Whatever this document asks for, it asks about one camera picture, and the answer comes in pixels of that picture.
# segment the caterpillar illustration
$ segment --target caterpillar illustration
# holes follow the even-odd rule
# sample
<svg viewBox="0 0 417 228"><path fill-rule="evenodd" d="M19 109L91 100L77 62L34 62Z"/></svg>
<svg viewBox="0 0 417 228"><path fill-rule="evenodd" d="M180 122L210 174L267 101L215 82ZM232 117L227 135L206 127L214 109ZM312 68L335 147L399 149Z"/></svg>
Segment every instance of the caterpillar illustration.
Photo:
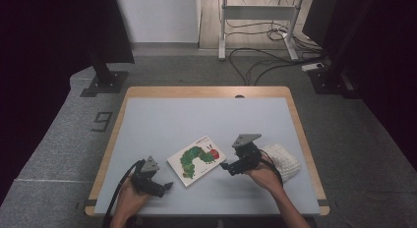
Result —
<svg viewBox="0 0 417 228"><path fill-rule="evenodd" d="M184 178L191 178L193 179L195 168L196 166L193 164L193 160L197 157L201 159L201 161L205 162L206 164L213 163L218 157L218 151L211 147L209 152L205 152L202 148L198 146L194 146L184 152L182 157L180 158L182 168L184 170L183 177Z"/></svg>

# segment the black monitor stand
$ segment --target black monitor stand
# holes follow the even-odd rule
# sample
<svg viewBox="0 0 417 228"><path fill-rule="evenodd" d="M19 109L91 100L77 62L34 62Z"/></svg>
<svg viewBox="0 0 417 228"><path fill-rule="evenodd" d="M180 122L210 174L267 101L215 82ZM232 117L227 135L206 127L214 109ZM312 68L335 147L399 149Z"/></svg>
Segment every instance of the black monitor stand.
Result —
<svg viewBox="0 0 417 228"><path fill-rule="evenodd" d="M87 49L87 55L95 70L95 77L89 88L85 88L80 97L96 97L98 93L119 93L128 72L110 72L92 47Z"/></svg>
<svg viewBox="0 0 417 228"><path fill-rule="evenodd" d="M358 97L357 86L352 78L352 72L346 65L347 49L349 48L354 35L357 35L358 28L363 25L375 0L364 0L356 16L349 26L346 36L342 39L339 48L336 50L331 65L326 70L310 71L309 77L315 92L318 94L343 94L348 98Z"/></svg>

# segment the black stand base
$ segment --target black stand base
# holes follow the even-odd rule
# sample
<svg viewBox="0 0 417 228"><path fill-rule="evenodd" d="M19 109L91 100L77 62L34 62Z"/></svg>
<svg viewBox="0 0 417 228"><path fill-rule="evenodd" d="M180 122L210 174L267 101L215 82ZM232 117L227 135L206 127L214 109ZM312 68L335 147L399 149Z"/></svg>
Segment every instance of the black stand base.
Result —
<svg viewBox="0 0 417 228"><path fill-rule="evenodd" d="M327 84L328 72L310 71L308 75L317 94L341 94L339 84Z"/></svg>
<svg viewBox="0 0 417 228"><path fill-rule="evenodd" d="M80 97L96 97L98 93L119 93L128 77L128 72L110 72L110 74L113 76L110 84L102 84L95 76L89 88L85 88Z"/></svg>
<svg viewBox="0 0 417 228"><path fill-rule="evenodd" d="M326 71L310 71L308 75L316 94L341 94L344 98L360 98L357 86L348 77L348 72L340 74L338 82L329 82L329 73Z"/></svg>

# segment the black tape mark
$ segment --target black tape mark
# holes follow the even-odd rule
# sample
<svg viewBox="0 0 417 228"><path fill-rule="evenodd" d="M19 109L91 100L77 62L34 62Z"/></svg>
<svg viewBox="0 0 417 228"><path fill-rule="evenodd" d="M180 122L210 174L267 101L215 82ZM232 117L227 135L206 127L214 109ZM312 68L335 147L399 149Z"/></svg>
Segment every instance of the black tape mark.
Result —
<svg viewBox="0 0 417 228"><path fill-rule="evenodd" d="M113 112L98 112L95 116L95 123L105 123L103 129L91 129L92 132L105 132L107 130L107 126L110 123L111 115Z"/></svg>
<svg viewBox="0 0 417 228"><path fill-rule="evenodd" d="M86 200L86 206L95 206L96 204L97 204L97 199Z"/></svg>
<svg viewBox="0 0 417 228"><path fill-rule="evenodd" d="M327 199L317 199L317 202L319 203L319 206L328 206Z"/></svg>

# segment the power strip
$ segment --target power strip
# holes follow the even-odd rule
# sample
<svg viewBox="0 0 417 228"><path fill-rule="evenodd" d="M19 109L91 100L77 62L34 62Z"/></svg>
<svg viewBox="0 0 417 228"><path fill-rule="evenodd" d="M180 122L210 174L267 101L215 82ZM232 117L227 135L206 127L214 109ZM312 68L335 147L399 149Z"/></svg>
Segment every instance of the power strip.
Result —
<svg viewBox="0 0 417 228"><path fill-rule="evenodd" d="M301 66L301 70L303 72L308 72L308 71L313 71L313 70L321 69L324 66L325 65L323 65L323 63L309 64L309 65Z"/></svg>

